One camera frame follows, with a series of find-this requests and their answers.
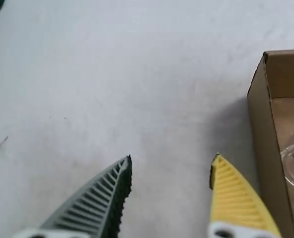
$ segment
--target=open cardboard box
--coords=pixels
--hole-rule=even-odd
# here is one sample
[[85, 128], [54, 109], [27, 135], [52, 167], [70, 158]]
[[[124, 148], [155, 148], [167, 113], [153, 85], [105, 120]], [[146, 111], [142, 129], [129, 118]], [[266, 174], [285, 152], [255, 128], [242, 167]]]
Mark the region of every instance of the open cardboard box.
[[280, 151], [294, 134], [294, 50], [264, 52], [248, 91], [261, 197], [284, 238], [294, 238], [294, 187]]

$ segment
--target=cardboard box flap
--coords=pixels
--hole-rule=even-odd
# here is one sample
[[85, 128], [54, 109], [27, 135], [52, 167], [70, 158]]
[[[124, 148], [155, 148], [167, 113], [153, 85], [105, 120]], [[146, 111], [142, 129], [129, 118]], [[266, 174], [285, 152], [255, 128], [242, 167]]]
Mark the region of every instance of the cardboard box flap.
[[263, 55], [272, 98], [294, 97], [294, 50]]
[[268, 85], [270, 81], [267, 78], [265, 68], [269, 62], [274, 61], [275, 56], [266, 54], [264, 54], [257, 67], [248, 92], [248, 105], [253, 129], [258, 177], [261, 197], [277, 223], [282, 236], [293, 238], [294, 219], [273, 121]]

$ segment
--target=white tabletop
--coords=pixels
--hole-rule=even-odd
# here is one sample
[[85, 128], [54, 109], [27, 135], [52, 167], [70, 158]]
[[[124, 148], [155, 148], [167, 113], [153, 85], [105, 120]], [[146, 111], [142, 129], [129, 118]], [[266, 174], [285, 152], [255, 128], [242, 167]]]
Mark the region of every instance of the white tabletop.
[[6, 0], [0, 238], [131, 154], [122, 238], [206, 238], [217, 151], [256, 187], [246, 93], [294, 1]]

